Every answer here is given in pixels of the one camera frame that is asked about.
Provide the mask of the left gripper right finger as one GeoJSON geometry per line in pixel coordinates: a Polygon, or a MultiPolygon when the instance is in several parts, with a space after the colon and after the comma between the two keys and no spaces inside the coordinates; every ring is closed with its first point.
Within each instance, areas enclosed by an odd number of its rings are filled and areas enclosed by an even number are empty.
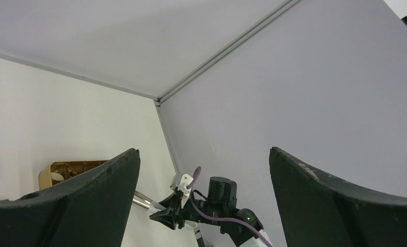
{"type": "Polygon", "coordinates": [[[288,246],[407,246],[407,198],[353,184],[278,147],[269,166],[288,246]]]}

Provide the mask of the gold chocolate box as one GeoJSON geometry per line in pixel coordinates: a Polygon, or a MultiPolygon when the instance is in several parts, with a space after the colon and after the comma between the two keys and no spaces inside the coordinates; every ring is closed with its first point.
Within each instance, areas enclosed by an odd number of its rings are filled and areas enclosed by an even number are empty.
{"type": "Polygon", "coordinates": [[[54,162],[39,173],[39,190],[52,187],[79,174],[94,169],[107,160],[54,162]]]}

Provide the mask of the metal serving tongs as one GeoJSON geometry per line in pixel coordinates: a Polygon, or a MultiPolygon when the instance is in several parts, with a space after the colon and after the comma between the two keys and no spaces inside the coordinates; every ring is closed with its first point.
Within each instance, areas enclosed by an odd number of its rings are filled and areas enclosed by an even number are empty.
{"type": "MultiPolygon", "coordinates": [[[[150,214],[157,213],[166,209],[163,205],[159,204],[156,201],[153,201],[148,196],[142,194],[141,192],[136,191],[133,198],[133,205],[139,206],[147,210],[150,214]]],[[[193,230],[198,246],[205,247],[205,243],[200,232],[200,228],[195,222],[185,221],[184,228],[187,230],[193,230]]]]}

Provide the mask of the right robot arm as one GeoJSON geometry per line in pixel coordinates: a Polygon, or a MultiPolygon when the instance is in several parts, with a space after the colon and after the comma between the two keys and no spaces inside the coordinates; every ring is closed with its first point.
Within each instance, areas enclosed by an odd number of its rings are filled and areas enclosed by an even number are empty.
{"type": "Polygon", "coordinates": [[[201,224],[218,226],[235,246],[272,246],[264,227],[250,209],[238,209],[237,184],[211,177],[208,195],[192,188],[196,177],[179,174],[173,178],[172,194],[155,206],[149,218],[175,230],[201,224]]]}

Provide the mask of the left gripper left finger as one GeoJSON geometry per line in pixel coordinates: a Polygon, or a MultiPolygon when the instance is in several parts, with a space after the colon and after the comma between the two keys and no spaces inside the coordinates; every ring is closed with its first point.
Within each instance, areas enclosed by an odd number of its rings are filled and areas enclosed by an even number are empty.
{"type": "Polygon", "coordinates": [[[0,201],[0,246],[121,246],[139,170],[131,148],[72,179],[0,201]]]}

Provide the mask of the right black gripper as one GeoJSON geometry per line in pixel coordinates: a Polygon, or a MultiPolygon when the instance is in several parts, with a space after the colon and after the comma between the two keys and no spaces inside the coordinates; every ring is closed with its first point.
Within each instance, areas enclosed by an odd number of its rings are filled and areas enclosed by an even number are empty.
{"type": "Polygon", "coordinates": [[[178,227],[196,227],[198,213],[194,209],[191,200],[188,200],[183,208],[183,196],[184,194],[181,191],[174,191],[167,198],[158,202],[158,204],[165,209],[151,214],[149,216],[150,220],[159,222],[172,230],[176,229],[176,225],[178,225],[178,227]],[[179,208],[177,217],[173,210],[167,208],[179,208]]]}

